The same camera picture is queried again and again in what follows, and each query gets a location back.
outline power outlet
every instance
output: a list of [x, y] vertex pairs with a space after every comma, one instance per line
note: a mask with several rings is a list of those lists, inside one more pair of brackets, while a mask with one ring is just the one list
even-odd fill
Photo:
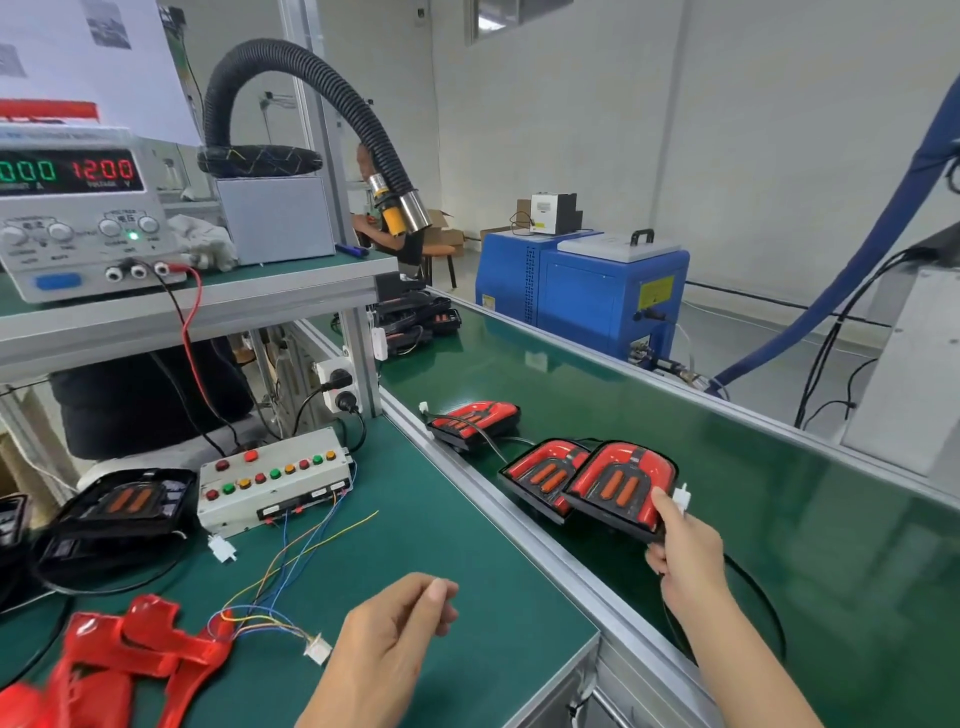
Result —
[[333, 376], [333, 373], [338, 369], [349, 372], [350, 376], [353, 377], [354, 383], [349, 387], [344, 387], [343, 389], [331, 389], [329, 392], [324, 392], [324, 403], [331, 412], [335, 414], [340, 411], [340, 408], [337, 407], [337, 395], [339, 395], [341, 392], [352, 392], [357, 398], [357, 407], [360, 406], [360, 397], [357, 392], [356, 385], [357, 373], [353, 368], [353, 362], [347, 357], [336, 356], [332, 359], [327, 359], [326, 361], [318, 361], [313, 365], [313, 369], [317, 373], [317, 378], [320, 380], [321, 384], [326, 384], [329, 382], [330, 378]]

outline stool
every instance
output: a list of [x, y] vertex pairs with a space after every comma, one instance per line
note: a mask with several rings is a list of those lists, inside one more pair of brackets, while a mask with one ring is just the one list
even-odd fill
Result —
[[433, 259], [446, 256], [446, 267], [450, 271], [450, 287], [457, 287], [457, 274], [453, 271], [453, 254], [457, 251], [452, 245], [424, 245], [420, 271], [427, 285], [433, 285]]

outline blue hose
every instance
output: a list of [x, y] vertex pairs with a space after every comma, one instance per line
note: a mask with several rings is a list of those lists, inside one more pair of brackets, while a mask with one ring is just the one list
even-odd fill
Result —
[[713, 378], [710, 391], [716, 394], [720, 386], [730, 384], [757, 367], [780, 356], [805, 338], [836, 309], [878, 265], [913, 220], [930, 190], [940, 179], [944, 167], [957, 154], [960, 139], [960, 78], [944, 99], [933, 123], [926, 132], [920, 149], [903, 177], [893, 198], [883, 210], [863, 245], [820, 297], [810, 305], [793, 324], [787, 327], [755, 352], [725, 369]]

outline test box with buttons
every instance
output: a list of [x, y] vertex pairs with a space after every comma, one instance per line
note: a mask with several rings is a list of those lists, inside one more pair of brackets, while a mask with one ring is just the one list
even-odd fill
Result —
[[126, 129], [0, 124], [0, 261], [24, 301], [186, 278], [141, 148]]
[[197, 516], [229, 538], [352, 488], [353, 458], [332, 427], [250, 449], [200, 468]]

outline digital display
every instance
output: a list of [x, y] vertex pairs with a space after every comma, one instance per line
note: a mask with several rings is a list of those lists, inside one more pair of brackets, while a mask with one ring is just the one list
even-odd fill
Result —
[[0, 197], [142, 189], [129, 149], [0, 150]]

